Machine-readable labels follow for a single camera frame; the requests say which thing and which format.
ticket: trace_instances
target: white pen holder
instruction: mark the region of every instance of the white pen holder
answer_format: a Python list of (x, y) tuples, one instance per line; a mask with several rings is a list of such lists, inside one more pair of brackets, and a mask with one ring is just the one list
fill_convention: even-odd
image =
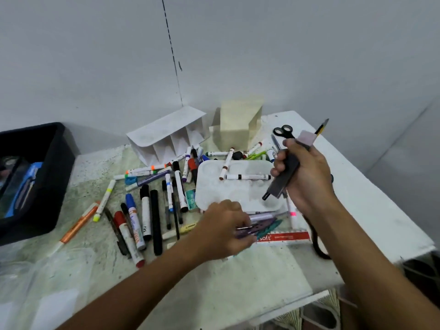
[(184, 106), (127, 136), (139, 159), (150, 166), (167, 163), (201, 143), (209, 137), (209, 127), (206, 113)]

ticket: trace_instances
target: white table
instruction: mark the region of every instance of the white table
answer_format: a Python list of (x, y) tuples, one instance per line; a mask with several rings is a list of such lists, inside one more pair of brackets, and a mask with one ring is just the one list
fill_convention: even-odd
[[(264, 116), (262, 120), (257, 141), (264, 138), (269, 142), (272, 129), (284, 124), (293, 126), (295, 136), (303, 129), (315, 130), (294, 111)], [(386, 257), (398, 263), (433, 250), (432, 240), (325, 139), (325, 132), (323, 135), (315, 145), (328, 160), (335, 193)], [(216, 150), (210, 139), (204, 147)], [(49, 234), (2, 247), (0, 253), (9, 259), (38, 260), (92, 200), (102, 197), (111, 176), (137, 166), (140, 162), (129, 146), (79, 156), (56, 228)], [(108, 207), (112, 212), (119, 210), (123, 201), (122, 184), (117, 185), (110, 198)], [(198, 214), (185, 218), (187, 223), (197, 219)], [(89, 302), (135, 272), (132, 261), (119, 253), (105, 220), (83, 227), (65, 248), (83, 246), (93, 248), (97, 254)], [(153, 258), (152, 248), (148, 248), (147, 262)], [(255, 246), (237, 257), (212, 261), (190, 272), (157, 305), (140, 329), (205, 330), (245, 324), (266, 313), (272, 317), (281, 315), (289, 311), (289, 305), (290, 310), (297, 308), (310, 302), (313, 294), (342, 283), (333, 262), (318, 258), (310, 244)]]

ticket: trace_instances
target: hand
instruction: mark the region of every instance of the hand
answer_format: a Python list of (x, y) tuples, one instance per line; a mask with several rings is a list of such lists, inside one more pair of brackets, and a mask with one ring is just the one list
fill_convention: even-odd
[(212, 203), (197, 226), (184, 239), (199, 264), (236, 255), (256, 242), (250, 235), (238, 239), (235, 228), (250, 226), (250, 218), (242, 211), (240, 203), (223, 200)]
[(298, 158), (300, 167), (286, 188), (300, 212), (308, 218), (322, 216), (330, 207), (339, 204), (331, 184), (330, 167), (324, 155), (313, 146), (307, 151), (295, 139), (286, 139), (283, 145), (287, 150), (278, 152), (271, 174), (277, 177), (284, 171), (283, 160), (287, 151)]

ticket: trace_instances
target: black plastic bin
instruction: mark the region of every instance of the black plastic bin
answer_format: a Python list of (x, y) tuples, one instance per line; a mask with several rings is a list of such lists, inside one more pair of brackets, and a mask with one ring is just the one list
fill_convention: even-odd
[(0, 132), (0, 157), (43, 162), (23, 208), (0, 219), (0, 245), (42, 235), (55, 227), (75, 162), (64, 130), (62, 123), (50, 123)]

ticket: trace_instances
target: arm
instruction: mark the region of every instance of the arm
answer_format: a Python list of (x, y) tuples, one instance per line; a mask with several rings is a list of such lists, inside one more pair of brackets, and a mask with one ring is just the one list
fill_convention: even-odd
[(151, 264), (84, 307), (58, 330), (137, 329), (158, 302), (201, 263), (238, 254), (256, 241), (235, 238), (235, 228), (250, 225), (237, 202), (211, 204), (197, 226)]
[[(440, 311), (394, 267), (338, 201), (325, 157), (285, 140), (300, 168), (287, 187), (316, 228), (344, 282), (373, 329), (437, 329)], [(272, 175), (284, 170), (279, 152)]]

